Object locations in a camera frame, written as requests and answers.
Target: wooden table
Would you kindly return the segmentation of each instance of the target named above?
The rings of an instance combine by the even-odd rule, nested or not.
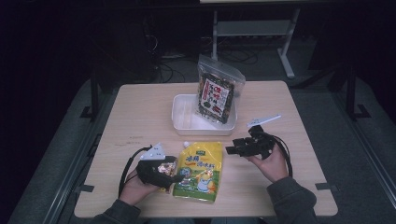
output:
[[[332,216],[337,206],[329,189],[317,190],[326,183],[287,85],[282,81],[247,82],[238,107],[238,120],[230,136],[180,136],[171,120],[173,99],[178,94],[194,94],[197,83],[125,85],[120,88],[97,148],[85,185],[76,205],[77,217],[103,213],[118,196],[122,170],[129,157],[141,147],[163,144],[165,153],[177,156],[183,142],[220,141],[232,146],[235,138],[247,137],[247,123],[253,118],[280,114],[281,119],[262,125],[268,133],[282,138],[290,149],[294,178],[313,191],[318,216]],[[137,165],[134,161],[131,169]],[[138,207],[141,217],[269,217],[273,206],[266,192],[270,182],[251,162],[223,149],[219,194],[212,204],[191,202],[158,192]]]

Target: gray sleeve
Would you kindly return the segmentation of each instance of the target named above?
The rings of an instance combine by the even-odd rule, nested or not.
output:
[[[267,191],[274,205],[278,223],[318,223],[314,211],[317,197],[293,178],[280,179],[270,185]]]
[[[121,200],[116,200],[110,208],[108,208],[103,214],[94,217],[90,223],[136,223],[139,214],[140,209],[137,207],[131,206]]]

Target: plastic bag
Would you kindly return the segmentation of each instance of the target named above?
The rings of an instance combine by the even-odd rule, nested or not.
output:
[[[189,145],[178,159],[177,173],[185,177],[174,185],[173,195],[213,203],[219,190],[221,165],[221,142]]]
[[[197,112],[212,122],[225,124],[236,106],[245,86],[246,78],[239,70],[204,55],[198,62]]]

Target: black device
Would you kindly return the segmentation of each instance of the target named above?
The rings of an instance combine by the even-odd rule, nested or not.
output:
[[[141,151],[148,151],[151,148],[152,148],[152,146],[140,148],[128,160],[128,162],[125,165],[125,168],[122,172],[121,179],[120,179],[119,197],[121,195],[124,185],[126,184],[126,182],[128,182],[130,180],[130,179],[125,180],[125,177],[128,174],[128,170],[131,167],[132,162],[134,161],[134,157]],[[165,158],[163,160],[139,161],[139,163],[137,164],[135,169],[137,171],[137,175],[139,176],[140,180],[143,183],[145,183],[145,184],[149,183],[149,184],[158,186],[160,188],[168,189],[173,183],[182,181],[184,178],[184,175],[170,176],[170,175],[161,173],[159,171],[159,167],[165,163],[175,162],[176,159],[177,159],[176,157],[165,156]]]
[[[166,156],[162,161],[140,161],[136,166],[137,175],[143,183],[150,183],[168,189],[173,183],[183,180],[184,175],[170,176],[159,171],[159,167],[176,161],[176,157]]]
[[[292,176],[293,171],[290,162],[289,149],[282,139],[266,133],[260,125],[251,127],[248,130],[248,133],[251,137],[234,139],[233,147],[225,148],[227,150],[227,154],[237,154],[240,157],[262,155],[262,160],[265,160],[271,155],[274,145],[277,144],[285,158],[289,176]]]

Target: white container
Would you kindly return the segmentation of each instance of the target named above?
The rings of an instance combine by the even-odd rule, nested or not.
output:
[[[175,96],[172,107],[172,121],[180,135],[230,135],[236,123],[235,105],[226,124],[211,123],[210,120],[196,113],[198,98],[196,94]]]

